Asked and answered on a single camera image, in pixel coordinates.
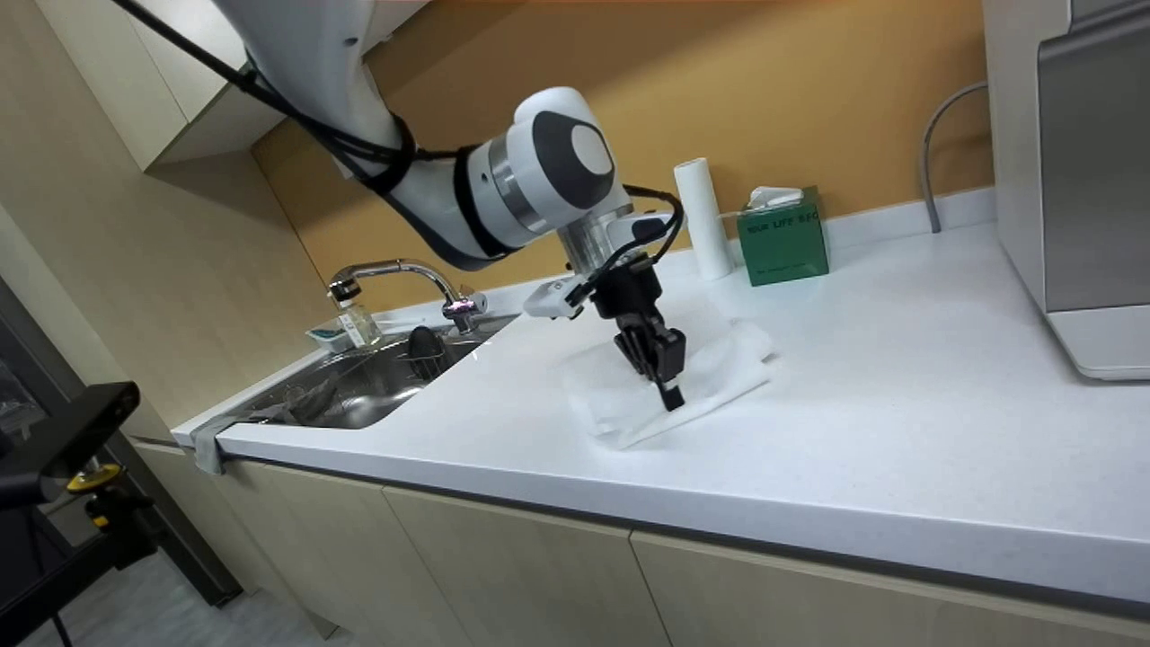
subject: kitchen counter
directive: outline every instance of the kitchen counter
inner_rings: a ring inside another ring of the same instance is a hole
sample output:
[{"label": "kitchen counter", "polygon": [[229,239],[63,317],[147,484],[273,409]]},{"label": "kitchen counter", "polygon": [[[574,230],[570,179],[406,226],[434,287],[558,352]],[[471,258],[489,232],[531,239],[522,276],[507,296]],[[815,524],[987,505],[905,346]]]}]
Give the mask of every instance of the kitchen counter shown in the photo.
[{"label": "kitchen counter", "polygon": [[1150,388],[1085,383],[1013,281],[987,192],[832,220],[832,272],[746,287],[661,264],[675,327],[763,322],[772,381],[610,448],[560,372],[610,342],[515,318],[365,430],[238,424],[226,455],[1150,603]]}]

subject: white cabinet door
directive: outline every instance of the white cabinet door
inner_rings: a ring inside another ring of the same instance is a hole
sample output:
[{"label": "white cabinet door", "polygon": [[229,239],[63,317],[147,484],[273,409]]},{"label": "white cabinet door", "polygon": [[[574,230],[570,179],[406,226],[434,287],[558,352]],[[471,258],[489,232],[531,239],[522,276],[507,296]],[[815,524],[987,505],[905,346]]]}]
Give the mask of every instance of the white cabinet door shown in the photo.
[{"label": "white cabinet door", "polygon": [[675,647],[1146,647],[1150,626],[633,535]]},{"label": "white cabinet door", "polygon": [[134,441],[134,448],[245,590],[262,590],[281,603],[299,607],[275,569],[222,502],[216,479],[199,473],[176,447]]},{"label": "white cabinet door", "polygon": [[136,165],[152,165],[178,135],[186,110],[144,31],[112,0],[37,4]]},{"label": "white cabinet door", "polygon": [[[112,0],[37,4],[138,167],[249,152],[281,122]],[[245,42],[211,0],[136,4],[229,67],[245,63]],[[365,42],[388,38],[424,4],[378,0]]]},{"label": "white cabinet door", "polygon": [[312,613],[364,644],[468,644],[379,484],[245,461],[226,464],[222,482]]},{"label": "white cabinet door", "polygon": [[388,488],[475,644],[664,644],[626,528]]}]

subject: floor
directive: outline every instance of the floor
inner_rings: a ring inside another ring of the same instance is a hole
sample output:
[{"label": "floor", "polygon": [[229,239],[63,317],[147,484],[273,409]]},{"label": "floor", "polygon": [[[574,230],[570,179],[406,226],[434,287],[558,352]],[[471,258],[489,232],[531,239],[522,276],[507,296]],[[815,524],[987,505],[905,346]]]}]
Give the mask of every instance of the floor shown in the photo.
[{"label": "floor", "polygon": [[[358,647],[338,632],[324,638],[307,619],[262,593],[209,607],[164,552],[126,571],[107,571],[59,611],[74,647]],[[21,647],[58,647],[52,626],[40,626]]]}]

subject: beige wall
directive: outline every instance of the beige wall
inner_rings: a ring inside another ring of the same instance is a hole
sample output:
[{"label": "beige wall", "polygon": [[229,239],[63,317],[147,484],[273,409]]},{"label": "beige wall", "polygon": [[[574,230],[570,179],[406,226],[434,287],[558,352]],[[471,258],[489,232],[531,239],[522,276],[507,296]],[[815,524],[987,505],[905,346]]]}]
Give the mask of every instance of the beige wall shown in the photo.
[{"label": "beige wall", "polygon": [[[755,184],[820,184],[827,210],[915,198],[915,135],[929,107],[984,75],[978,0],[429,0],[374,73],[426,146],[507,130],[515,104],[570,83],[592,100],[633,184],[671,185],[706,155],[725,207]],[[979,185],[984,107],[942,131],[937,185]],[[424,243],[343,184],[295,124],[255,146],[318,272]],[[462,282],[558,272],[539,243]],[[426,298],[370,287],[374,306]]]},{"label": "beige wall", "polygon": [[0,131],[0,276],[86,381],[138,381],[161,424],[282,366],[331,317],[251,158],[138,176],[32,0],[0,4]]}]

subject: green box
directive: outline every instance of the green box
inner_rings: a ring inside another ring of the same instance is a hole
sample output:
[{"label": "green box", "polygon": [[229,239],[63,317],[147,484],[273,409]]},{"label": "green box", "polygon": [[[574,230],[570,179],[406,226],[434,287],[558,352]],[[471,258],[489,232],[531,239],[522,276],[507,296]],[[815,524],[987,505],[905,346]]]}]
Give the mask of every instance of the green box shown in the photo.
[{"label": "green box", "polygon": [[820,190],[803,185],[801,201],[746,207],[739,216],[739,243],[752,282],[828,272]]}]

